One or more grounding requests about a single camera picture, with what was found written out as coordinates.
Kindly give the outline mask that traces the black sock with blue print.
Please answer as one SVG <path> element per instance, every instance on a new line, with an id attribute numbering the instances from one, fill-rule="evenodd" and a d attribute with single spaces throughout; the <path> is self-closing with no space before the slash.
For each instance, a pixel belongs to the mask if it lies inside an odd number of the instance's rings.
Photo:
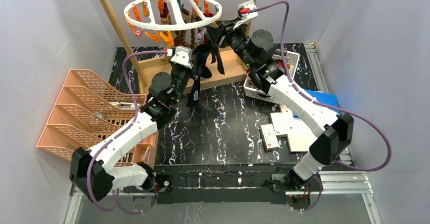
<path id="1" fill-rule="evenodd" d="M 211 46 L 207 44 L 198 45 L 191 55 L 191 60 L 193 62 L 192 67 L 192 79 L 194 80 L 193 86 L 190 91 L 190 95 L 187 100 L 187 107 L 194 107 L 198 104 L 199 93 L 201 89 L 201 80 L 210 79 L 212 73 L 210 69 L 206 66 L 207 58 L 210 54 Z"/>

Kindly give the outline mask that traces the yellow-orange clothes peg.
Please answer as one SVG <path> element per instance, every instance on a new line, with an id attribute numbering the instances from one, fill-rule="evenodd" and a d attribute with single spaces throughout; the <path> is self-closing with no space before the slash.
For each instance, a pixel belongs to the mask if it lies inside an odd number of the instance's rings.
<path id="1" fill-rule="evenodd" d="M 171 31 L 161 31 L 159 35 L 169 46 L 174 46 L 174 38 Z"/>

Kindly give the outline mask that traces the orange clothes peg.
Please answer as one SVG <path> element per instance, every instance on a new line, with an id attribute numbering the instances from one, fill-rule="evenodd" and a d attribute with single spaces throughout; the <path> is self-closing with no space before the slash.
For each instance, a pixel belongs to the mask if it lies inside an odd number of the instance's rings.
<path id="1" fill-rule="evenodd" d="M 154 30 L 152 33 L 146 31 L 145 35 L 157 43 L 160 42 L 160 37 L 159 37 L 159 34 L 156 30 Z"/>

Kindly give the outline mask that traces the white round clip hanger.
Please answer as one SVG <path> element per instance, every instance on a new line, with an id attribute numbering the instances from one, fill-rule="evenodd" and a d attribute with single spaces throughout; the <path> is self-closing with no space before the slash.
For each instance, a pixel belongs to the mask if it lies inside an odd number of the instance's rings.
<path id="1" fill-rule="evenodd" d="M 180 5 L 177 0 L 162 0 L 163 2 L 167 2 L 167 6 L 169 8 L 169 15 L 172 19 L 171 24 L 158 24 L 155 20 L 155 14 L 152 8 L 152 1 L 158 0 L 135 0 L 129 3 L 123 11 L 125 20 L 138 28 L 148 29 L 148 30 L 156 30 L 156 31 L 177 31 L 177 30 L 191 30 L 194 28 L 201 28 L 207 25 L 214 23 L 219 20 L 222 16 L 223 8 L 222 5 L 215 0 L 185 0 L 188 1 L 191 5 L 191 8 L 195 10 L 197 16 L 200 18 L 199 21 L 186 23 L 183 19 L 182 12 L 180 9 Z M 199 9 L 195 1 L 202 1 L 210 4 L 215 8 L 214 15 L 211 17 L 206 17 L 204 13 Z M 133 18 L 130 15 L 130 12 L 134 7 L 138 4 L 146 4 L 148 10 L 149 22 L 138 20 L 137 18 Z"/>

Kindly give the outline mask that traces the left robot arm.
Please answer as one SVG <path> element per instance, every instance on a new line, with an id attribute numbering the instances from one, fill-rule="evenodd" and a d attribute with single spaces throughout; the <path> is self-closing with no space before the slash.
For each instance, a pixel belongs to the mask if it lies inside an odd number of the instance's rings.
<path id="1" fill-rule="evenodd" d="M 149 99 L 135 109 L 134 117 L 100 143 L 85 150 L 77 148 L 71 158 L 69 178 L 94 204 L 112 190 L 128 186 L 144 188 L 153 178 L 153 169 L 146 163 L 117 167 L 115 164 L 132 148 L 156 133 L 175 115 L 189 79 L 196 83 L 202 76 L 211 76 L 206 66 L 210 52 L 206 45 L 196 49 L 178 46 L 167 49 L 171 72 L 159 72 L 152 78 Z"/>

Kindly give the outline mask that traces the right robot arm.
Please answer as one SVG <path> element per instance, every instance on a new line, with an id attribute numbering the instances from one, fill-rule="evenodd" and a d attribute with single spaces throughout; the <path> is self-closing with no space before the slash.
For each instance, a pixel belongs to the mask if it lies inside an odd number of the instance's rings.
<path id="1" fill-rule="evenodd" d="M 279 181 L 300 189 L 350 145 L 354 119 L 349 113 L 340 115 L 318 105 L 293 81 L 287 67 L 272 59 L 277 45 L 270 32 L 260 29 L 246 36 L 244 30 L 245 25 L 240 25 L 238 19 L 221 21 L 206 26 L 206 37 L 215 54 L 220 48 L 230 46 L 250 69 L 252 84 L 292 110 L 316 136 L 305 156 Z"/>

